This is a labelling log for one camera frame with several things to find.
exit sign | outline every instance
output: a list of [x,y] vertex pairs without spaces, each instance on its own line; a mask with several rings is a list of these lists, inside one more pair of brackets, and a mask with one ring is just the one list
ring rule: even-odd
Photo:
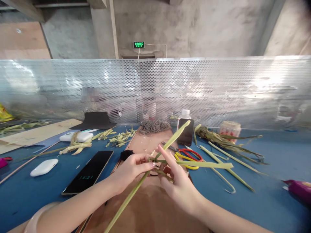
[[134,49],[145,48],[145,42],[133,42]]

red scissors handle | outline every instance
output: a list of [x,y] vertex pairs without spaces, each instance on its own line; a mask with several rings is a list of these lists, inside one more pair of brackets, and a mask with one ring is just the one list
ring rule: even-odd
[[[194,158],[192,157],[189,153],[187,153],[187,151],[195,154],[200,160],[198,160],[198,158]],[[198,162],[203,162],[203,158],[202,156],[200,156],[197,152],[193,151],[193,150],[190,150],[190,149],[180,149],[179,152],[184,152],[189,158],[195,160],[195,161],[198,161]]]

cardboard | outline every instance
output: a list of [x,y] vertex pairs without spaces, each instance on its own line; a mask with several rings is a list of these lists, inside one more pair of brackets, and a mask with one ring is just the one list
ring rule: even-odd
[[39,143],[81,123],[79,120],[70,119],[0,138],[0,154]]
[[[135,154],[151,154],[161,141],[168,141],[172,135],[172,130],[155,133],[150,137],[136,133],[127,150],[133,150]],[[123,193],[111,198],[107,204],[100,206],[91,217],[79,226],[76,233],[103,233],[123,201],[142,176],[143,174],[139,175]],[[143,182],[110,230],[110,233],[119,232],[206,233],[210,231],[202,222],[185,213],[174,203],[161,187],[157,176],[150,176]]]

perforated metal panel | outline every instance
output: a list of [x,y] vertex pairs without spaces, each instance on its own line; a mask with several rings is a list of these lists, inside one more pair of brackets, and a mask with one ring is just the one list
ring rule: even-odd
[[311,56],[229,59],[1,60],[0,102],[23,117],[77,118],[108,111],[113,122],[243,128],[311,124]]

smartphone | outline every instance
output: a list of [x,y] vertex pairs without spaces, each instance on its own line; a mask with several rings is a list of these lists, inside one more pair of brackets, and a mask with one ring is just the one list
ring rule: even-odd
[[73,179],[62,195],[74,195],[83,192],[93,186],[106,164],[111,158],[113,151],[99,151],[82,168],[79,174]]
[[185,127],[184,131],[177,138],[177,143],[180,145],[191,146],[194,120],[181,118],[179,119],[179,127],[181,127],[183,124],[185,124],[189,120],[190,120],[190,124],[187,127]]

